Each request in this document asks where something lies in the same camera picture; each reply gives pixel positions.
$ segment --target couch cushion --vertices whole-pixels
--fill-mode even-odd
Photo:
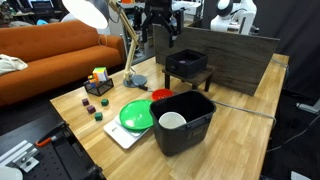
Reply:
[[[120,63],[119,51],[105,46],[29,62],[24,70],[0,76],[0,104],[12,104],[85,78],[97,66],[109,68]]]
[[[0,54],[25,62],[98,45],[99,35],[79,20],[41,26],[0,28]]]

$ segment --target lamp arm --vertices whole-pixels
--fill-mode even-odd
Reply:
[[[109,2],[107,2],[107,3],[109,3],[109,6],[115,12],[119,12],[117,0],[109,0]],[[138,35],[134,31],[133,27],[130,25],[129,20],[123,11],[120,11],[119,16],[120,16],[120,19],[121,19],[125,29],[128,31],[128,33],[131,37],[131,45],[130,45],[130,49],[129,49],[129,52],[127,55],[126,66],[125,66],[124,74],[123,74],[123,78],[125,80],[129,81],[129,80],[131,80],[131,65],[132,65],[132,61],[133,61],[134,52],[136,50],[137,45],[139,44]]]

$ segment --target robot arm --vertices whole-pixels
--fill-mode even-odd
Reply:
[[[257,7],[252,0],[241,0],[240,3],[233,3],[233,0],[219,0],[216,12],[218,15],[211,21],[211,30],[248,35],[252,31]]]
[[[164,26],[169,33],[169,47],[173,47],[173,41],[181,33],[183,26],[183,9],[172,11],[172,0],[147,0],[145,8],[135,7],[134,27],[141,29],[142,42],[147,42],[147,29],[150,24]],[[145,13],[146,19],[142,23],[142,13]]]

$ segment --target white tray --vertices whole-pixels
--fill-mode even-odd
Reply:
[[[117,143],[124,149],[130,148],[138,141],[150,128],[141,132],[131,132],[120,123],[119,115],[106,124],[103,128]]]

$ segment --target wooden board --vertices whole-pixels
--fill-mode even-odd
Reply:
[[[185,27],[169,48],[169,34],[154,26],[156,62],[165,65],[168,55],[191,49],[208,55],[208,64],[217,67],[212,81],[254,95],[267,65],[277,48],[278,39],[214,32]]]

